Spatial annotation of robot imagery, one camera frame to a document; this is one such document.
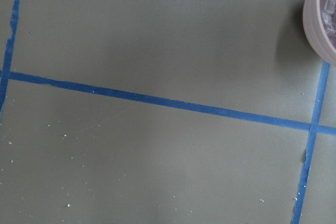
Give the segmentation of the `pink bowl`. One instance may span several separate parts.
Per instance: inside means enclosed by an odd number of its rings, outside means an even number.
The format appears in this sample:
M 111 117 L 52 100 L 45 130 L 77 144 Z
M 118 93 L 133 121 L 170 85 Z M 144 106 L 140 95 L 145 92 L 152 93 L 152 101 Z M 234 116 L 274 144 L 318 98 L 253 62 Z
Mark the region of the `pink bowl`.
M 323 27 L 320 0 L 304 0 L 302 23 L 312 49 L 324 61 L 335 66 L 335 47 Z

